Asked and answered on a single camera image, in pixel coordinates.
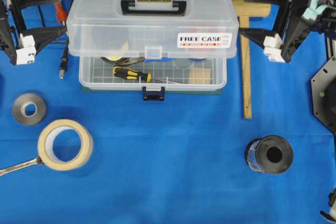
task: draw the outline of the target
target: cable connector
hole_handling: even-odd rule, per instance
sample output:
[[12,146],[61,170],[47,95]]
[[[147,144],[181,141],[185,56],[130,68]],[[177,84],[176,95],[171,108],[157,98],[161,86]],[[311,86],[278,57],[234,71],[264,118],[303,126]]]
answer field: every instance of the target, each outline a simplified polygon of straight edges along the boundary
[[68,46],[64,48],[63,56],[61,58],[61,64],[59,65],[59,77],[64,78],[64,74],[68,69]]

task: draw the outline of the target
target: blue tablecloth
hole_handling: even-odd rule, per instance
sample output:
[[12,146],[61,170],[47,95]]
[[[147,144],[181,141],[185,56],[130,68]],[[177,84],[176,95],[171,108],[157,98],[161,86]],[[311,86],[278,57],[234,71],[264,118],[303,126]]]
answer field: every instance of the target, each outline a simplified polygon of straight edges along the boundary
[[[251,27],[271,28],[276,11]],[[48,26],[58,25],[53,6],[43,12]],[[36,7],[23,14],[29,28],[41,26]],[[288,64],[269,62],[251,44],[251,120],[243,120],[239,54],[227,61],[222,95],[143,102],[140,92],[82,92],[77,57],[60,80],[62,48],[48,46],[26,66],[1,53],[0,165],[35,157],[40,132],[56,119],[89,130],[92,158],[69,172],[33,166],[1,177],[0,223],[325,223],[319,211],[329,209],[335,185],[333,136],[312,115],[310,90],[326,61],[322,35],[311,34]],[[48,106],[36,126],[12,116],[26,92]],[[256,174],[244,159],[251,140],[271,134],[294,152],[280,176]]]

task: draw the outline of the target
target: screwdriver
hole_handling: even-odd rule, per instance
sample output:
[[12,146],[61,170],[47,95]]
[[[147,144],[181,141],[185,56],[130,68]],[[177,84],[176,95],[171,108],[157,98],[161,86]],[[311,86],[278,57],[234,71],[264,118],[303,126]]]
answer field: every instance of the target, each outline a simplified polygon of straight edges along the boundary
[[[152,78],[152,75],[150,73],[143,73],[130,68],[119,66],[113,68],[113,76],[122,78],[124,80],[140,80],[141,78],[141,80],[145,82],[150,82],[151,80],[166,82],[166,80],[164,79]],[[168,81],[168,83],[180,84],[172,81]]]

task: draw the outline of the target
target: tape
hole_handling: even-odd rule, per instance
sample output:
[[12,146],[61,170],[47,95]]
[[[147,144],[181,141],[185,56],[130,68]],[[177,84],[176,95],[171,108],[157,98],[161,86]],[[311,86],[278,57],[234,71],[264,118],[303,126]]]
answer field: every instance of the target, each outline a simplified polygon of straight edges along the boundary
[[[81,142],[81,147],[77,156],[68,162],[63,162],[58,159],[53,150],[55,138],[65,130],[76,131]],[[73,170],[81,167],[90,159],[92,150],[92,136],[86,128],[73,120],[53,121],[41,132],[37,144],[39,157],[45,165],[53,170]]]
[[[29,105],[35,106],[35,112],[32,115],[27,115],[25,112]],[[38,124],[45,117],[46,113],[46,103],[40,96],[34,93],[20,95],[13,104],[14,118],[18,123],[26,126]]]

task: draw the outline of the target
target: clear plastic case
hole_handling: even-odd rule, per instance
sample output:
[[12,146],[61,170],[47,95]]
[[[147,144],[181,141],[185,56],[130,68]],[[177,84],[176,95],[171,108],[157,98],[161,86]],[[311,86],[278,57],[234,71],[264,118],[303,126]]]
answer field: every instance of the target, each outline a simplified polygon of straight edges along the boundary
[[[74,0],[67,19],[80,82],[101,90],[222,88],[238,26],[231,0]],[[166,82],[114,77],[113,64],[102,60],[111,57],[142,57],[129,67]]]

